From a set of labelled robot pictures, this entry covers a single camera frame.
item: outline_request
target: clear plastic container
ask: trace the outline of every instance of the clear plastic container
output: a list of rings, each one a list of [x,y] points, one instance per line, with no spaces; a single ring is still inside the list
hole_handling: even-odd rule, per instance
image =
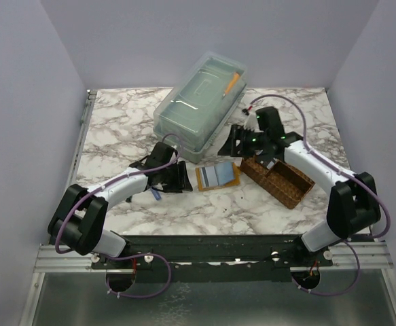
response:
[[[207,52],[154,111],[154,133],[161,139],[174,132],[183,140],[182,156],[199,163],[244,95],[245,75],[244,65]],[[174,137],[166,142],[177,144]]]

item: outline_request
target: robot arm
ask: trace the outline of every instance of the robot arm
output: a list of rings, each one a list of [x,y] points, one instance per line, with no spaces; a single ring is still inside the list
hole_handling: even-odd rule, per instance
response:
[[[176,155],[177,151],[173,147],[159,142],[149,156],[131,164],[114,178],[87,188],[80,185],[70,186],[48,226],[48,233],[56,238],[63,221],[74,205],[93,190],[101,188],[100,192],[87,198],[78,208],[79,211],[84,211],[83,217],[75,213],[72,215],[60,241],[80,255],[93,252],[111,257],[119,256],[126,246],[125,239],[103,229],[105,215],[109,209],[155,185],[161,185],[164,192],[192,191],[184,161],[154,171],[154,168],[169,163],[174,154]],[[131,176],[112,182],[124,175]]]
[[[256,111],[260,132],[233,125],[219,155],[253,157],[267,163],[279,159],[308,175],[329,196],[326,220],[303,234],[299,241],[300,255],[308,255],[346,239],[380,219],[378,203],[354,181],[341,174],[353,176],[376,193],[374,179],[368,173],[355,174],[339,166],[339,173],[324,162],[338,166],[314,151],[320,160],[306,148],[303,138],[295,132],[285,133],[278,110],[266,107]]]

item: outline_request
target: wicker basket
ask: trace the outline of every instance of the wicker basket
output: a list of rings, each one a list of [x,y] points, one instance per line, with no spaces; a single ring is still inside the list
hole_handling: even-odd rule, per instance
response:
[[[255,158],[243,159],[240,169],[288,209],[295,208],[314,186],[313,180],[282,161],[267,169]]]

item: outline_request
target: white wall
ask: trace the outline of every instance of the white wall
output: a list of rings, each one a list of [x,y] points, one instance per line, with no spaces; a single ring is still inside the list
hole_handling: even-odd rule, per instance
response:
[[[373,174],[396,271],[396,0],[381,0],[329,91],[348,159]]]
[[[88,88],[173,86],[207,50],[250,86],[330,86],[377,0],[41,0]]]
[[[19,322],[85,93],[40,2],[0,1],[0,326]]]

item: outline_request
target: screw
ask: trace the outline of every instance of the screw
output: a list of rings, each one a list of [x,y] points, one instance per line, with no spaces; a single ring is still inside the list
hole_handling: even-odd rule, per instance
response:
[[[324,257],[326,260],[332,260],[333,255],[332,255],[332,253],[331,253],[329,250],[326,250],[326,251],[323,253],[323,257]]]
[[[279,252],[277,252],[277,251],[273,251],[271,256],[272,256],[272,261],[274,261],[274,262],[277,262],[280,259],[279,258]]]
[[[92,263],[98,263],[99,261],[100,261],[100,256],[98,256],[98,255],[92,255],[92,256],[90,256],[90,261],[92,262]]]
[[[144,257],[144,259],[145,259],[145,261],[146,261],[147,263],[150,263],[151,261],[154,260],[154,256],[146,255],[146,256]]]

